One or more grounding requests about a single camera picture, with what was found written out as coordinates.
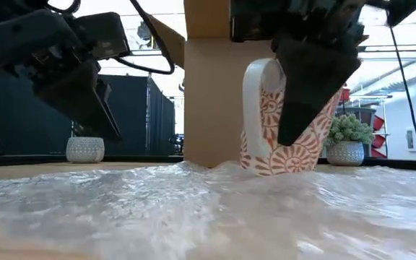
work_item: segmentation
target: cardboard box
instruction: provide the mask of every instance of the cardboard box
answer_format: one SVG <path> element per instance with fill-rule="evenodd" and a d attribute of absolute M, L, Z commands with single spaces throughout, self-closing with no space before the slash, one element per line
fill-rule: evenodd
<path fill-rule="evenodd" d="M 184 156 L 205 167 L 238 160 L 243 75 L 252 61 L 274 56 L 269 41 L 230 42 L 229 4 L 185 0 L 185 44 L 177 32 L 149 16 L 171 58 L 186 71 Z"/>

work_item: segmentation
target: succulent plant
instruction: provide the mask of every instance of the succulent plant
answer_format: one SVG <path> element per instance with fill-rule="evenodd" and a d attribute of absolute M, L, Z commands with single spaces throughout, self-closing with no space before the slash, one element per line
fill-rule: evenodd
<path fill-rule="evenodd" d="M 89 127 L 84 127 L 77 122 L 71 128 L 75 137 L 99 137 L 99 135 Z"/>
<path fill-rule="evenodd" d="M 373 129 L 369 125 L 361 123 L 355 114 L 347 114 L 333 117 L 325 145 L 332 146 L 343 141 L 372 144 L 374 139 Z"/>

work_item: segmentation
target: white planter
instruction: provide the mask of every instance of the white planter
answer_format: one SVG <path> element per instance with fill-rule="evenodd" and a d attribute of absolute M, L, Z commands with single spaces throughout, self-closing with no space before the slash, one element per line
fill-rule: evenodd
<path fill-rule="evenodd" d="M 326 149 L 326 159 L 332 165 L 359 166 L 364 157 L 364 146 L 361 142 L 339 142 Z"/>
<path fill-rule="evenodd" d="M 104 154 L 104 140 L 100 137 L 70 137 L 66 144 L 66 159 L 71 163 L 99 163 Z"/>

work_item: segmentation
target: mug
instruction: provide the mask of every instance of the mug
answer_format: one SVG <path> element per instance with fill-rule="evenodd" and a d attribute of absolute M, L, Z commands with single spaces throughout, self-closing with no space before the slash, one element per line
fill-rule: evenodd
<path fill-rule="evenodd" d="M 277 143 L 285 85 L 286 76 L 275 58 L 253 61 L 243 78 L 240 166 L 260 176 L 313 170 L 341 95 L 340 89 L 295 143 L 286 147 Z"/>

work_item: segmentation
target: mug handle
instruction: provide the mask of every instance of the mug handle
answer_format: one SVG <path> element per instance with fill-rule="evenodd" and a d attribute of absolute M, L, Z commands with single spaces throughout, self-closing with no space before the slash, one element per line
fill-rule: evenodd
<path fill-rule="evenodd" d="M 285 88 L 283 70 L 275 58 L 251 62 L 243 77 L 243 130 L 248 153 L 252 157 L 269 156 L 261 122 L 261 89 L 277 91 Z"/>

